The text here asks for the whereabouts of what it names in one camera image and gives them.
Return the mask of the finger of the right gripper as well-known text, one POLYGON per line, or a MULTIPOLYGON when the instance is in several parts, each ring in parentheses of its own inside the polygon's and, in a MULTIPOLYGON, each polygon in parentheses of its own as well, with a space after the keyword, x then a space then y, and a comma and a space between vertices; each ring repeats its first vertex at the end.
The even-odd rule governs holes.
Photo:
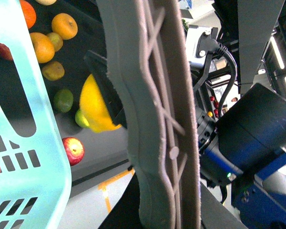
POLYGON ((84 62, 96 80, 113 123, 126 126, 124 106, 107 76, 107 59, 92 50, 88 50, 84 56, 84 62))

